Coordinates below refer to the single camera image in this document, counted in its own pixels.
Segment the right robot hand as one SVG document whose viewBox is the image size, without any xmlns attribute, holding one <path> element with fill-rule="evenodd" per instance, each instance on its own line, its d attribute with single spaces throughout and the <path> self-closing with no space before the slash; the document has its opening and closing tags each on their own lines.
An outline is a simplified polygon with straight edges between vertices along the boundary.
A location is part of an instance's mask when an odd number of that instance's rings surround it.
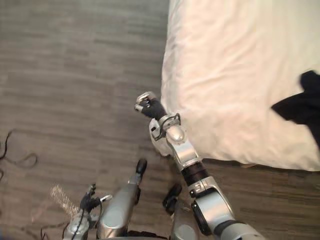
<svg viewBox="0 0 320 240">
<path fill-rule="evenodd" d="M 138 96 L 134 109 L 146 117 L 156 119 L 157 121 L 167 115 L 165 108 L 152 91 L 144 92 Z"/>
</svg>

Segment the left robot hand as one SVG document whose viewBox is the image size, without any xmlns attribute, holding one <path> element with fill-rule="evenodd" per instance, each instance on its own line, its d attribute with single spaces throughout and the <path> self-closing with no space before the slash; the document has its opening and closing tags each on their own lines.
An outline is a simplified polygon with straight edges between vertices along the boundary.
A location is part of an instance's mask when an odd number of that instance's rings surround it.
<svg viewBox="0 0 320 240">
<path fill-rule="evenodd" d="M 109 201 L 113 198 L 111 194 L 106 194 L 102 197 L 96 197 L 96 184 L 93 183 L 89 186 L 87 192 L 84 194 L 83 198 L 80 201 L 79 209 L 90 213 L 96 207 L 99 207 L 102 210 L 102 203 Z"/>
</svg>

